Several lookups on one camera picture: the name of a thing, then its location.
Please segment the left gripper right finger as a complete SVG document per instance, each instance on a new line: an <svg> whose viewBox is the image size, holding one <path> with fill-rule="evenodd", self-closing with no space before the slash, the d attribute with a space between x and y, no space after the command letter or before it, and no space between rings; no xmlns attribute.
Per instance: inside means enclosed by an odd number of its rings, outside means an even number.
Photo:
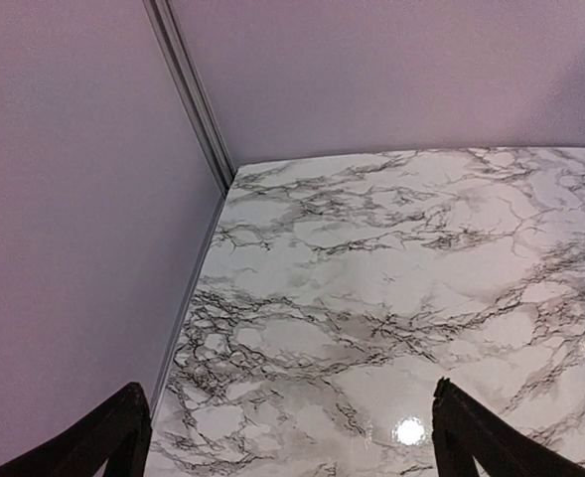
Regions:
<svg viewBox="0 0 585 477"><path fill-rule="evenodd" d="M432 403L432 442L443 477L585 476L585 468L522 435L449 379Z"/></svg>

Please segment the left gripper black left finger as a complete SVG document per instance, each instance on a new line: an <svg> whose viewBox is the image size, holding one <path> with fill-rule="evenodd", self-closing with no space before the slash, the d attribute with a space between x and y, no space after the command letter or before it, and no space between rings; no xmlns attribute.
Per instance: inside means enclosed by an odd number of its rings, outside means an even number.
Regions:
<svg viewBox="0 0 585 477"><path fill-rule="evenodd" d="M70 428L0 466L3 476L142 476L152 434L147 398L131 382Z"/></svg>

